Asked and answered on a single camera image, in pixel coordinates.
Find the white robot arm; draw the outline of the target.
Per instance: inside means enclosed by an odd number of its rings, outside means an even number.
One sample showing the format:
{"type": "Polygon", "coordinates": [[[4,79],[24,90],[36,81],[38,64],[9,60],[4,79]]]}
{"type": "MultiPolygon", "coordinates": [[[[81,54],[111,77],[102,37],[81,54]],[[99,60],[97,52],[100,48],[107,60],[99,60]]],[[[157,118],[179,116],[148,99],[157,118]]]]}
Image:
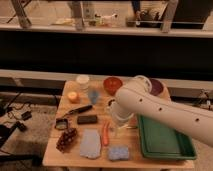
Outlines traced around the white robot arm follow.
{"type": "Polygon", "coordinates": [[[142,75],[120,87],[109,106],[113,121],[123,126],[134,114],[140,114],[213,147],[213,112],[154,96],[152,88],[151,81],[142,75]]]}

